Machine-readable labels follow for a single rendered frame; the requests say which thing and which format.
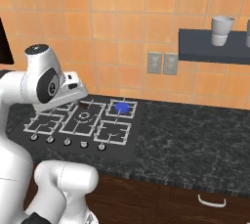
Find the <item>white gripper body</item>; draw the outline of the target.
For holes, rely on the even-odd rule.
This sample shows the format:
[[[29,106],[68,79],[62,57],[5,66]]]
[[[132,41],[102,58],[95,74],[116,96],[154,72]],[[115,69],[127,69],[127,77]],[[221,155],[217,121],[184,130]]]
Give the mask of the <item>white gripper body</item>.
[[[47,104],[33,104],[37,112],[54,109],[61,105],[76,102],[88,96],[88,91],[84,83],[64,83],[58,90],[56,96]]]

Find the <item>blue burner flame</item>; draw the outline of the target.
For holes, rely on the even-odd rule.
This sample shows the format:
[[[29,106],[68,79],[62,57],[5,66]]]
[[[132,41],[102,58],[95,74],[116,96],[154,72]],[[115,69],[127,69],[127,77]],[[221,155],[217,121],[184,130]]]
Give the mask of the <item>blue burner flame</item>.
[[[129,111],[129,105],[127,103],[117,103],[115,105],[115,110],[117,112],[125,113]]]

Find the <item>black gas hob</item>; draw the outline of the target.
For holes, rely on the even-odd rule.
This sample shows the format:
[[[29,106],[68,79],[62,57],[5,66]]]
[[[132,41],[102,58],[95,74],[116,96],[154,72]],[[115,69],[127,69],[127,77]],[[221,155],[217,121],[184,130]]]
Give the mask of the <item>black gas hob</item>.
[[[141,100],[120,97],[89,95],[82,103],[68,103],[45,112],[30,112],[10,133],[9,138],[27,150],[54,150],[65,154],[91,155],[96,157],[131,160],[138,139],[145,103]],[[129,111],[117,112],[117,103],[127,103]],[[30,141],[31,135],[38,135],[38,140]],[[53,136],[51,144],[47,138]],[[70,146],[63,141],[69,138]],[[86,149],[80,142],[86,141]],[[98,150],[104,143],[106,149]]]

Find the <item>dark wood cupboard door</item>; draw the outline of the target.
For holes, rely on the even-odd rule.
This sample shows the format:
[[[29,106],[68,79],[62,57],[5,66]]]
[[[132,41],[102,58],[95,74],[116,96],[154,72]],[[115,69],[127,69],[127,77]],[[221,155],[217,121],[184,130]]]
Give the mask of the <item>dark wood cupboard door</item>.
[[[156,224],[158,193],[156,184],[101,174],[86,202],[100,224]]]

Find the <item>dark wood drawer front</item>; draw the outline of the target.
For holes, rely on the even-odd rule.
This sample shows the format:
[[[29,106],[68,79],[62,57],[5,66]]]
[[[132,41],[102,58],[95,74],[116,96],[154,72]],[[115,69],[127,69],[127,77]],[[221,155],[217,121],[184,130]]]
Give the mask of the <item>dark wood drawer front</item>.
[[[222,203],[226,199],[227,206],[215,208],[203,205],[197,195],[207,202]],[[157,221],[159,224],[250,224],[250,200],[160,186]]]

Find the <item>white cup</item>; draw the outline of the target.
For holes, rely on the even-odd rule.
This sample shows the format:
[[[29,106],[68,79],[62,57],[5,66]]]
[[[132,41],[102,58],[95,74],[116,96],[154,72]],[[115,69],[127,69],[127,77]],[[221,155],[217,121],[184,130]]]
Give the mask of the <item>white cup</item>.
[[[213,46],[224,46],[232,29],[234,18],[216,16],[211,20],[211,44]]]

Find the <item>dark wall cupboard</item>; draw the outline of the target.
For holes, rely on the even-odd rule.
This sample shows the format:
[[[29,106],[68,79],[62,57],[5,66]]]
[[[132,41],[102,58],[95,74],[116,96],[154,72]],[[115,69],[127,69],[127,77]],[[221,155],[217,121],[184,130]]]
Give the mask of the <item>dark wall cupboard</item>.
[[[0,64],[1,65],[14,64],[13,55],[1,19],[0,19]]]

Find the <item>grey wall socket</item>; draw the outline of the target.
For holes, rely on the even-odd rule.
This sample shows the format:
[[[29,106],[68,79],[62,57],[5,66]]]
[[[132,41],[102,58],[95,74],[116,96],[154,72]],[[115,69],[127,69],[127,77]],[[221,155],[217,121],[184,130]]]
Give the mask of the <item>grey wall socket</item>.
[[[149,52],[147,57],[147,72],[160,74],[162,65],[162,54],[160,52]]]
[[[164,54],[163,73],[176,75],[178,70],[179,55],[173,53]]]

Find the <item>dark wall shelf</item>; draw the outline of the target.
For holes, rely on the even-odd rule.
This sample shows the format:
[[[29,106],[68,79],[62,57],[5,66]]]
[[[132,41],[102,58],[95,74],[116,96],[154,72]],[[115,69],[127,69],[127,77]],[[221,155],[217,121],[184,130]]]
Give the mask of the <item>dark wall shelf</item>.
[[[231,31],[224,46],[213,46],[207,29],[179,30],[179,60],[191,62],[250,65],[250,48],[245,31]]]

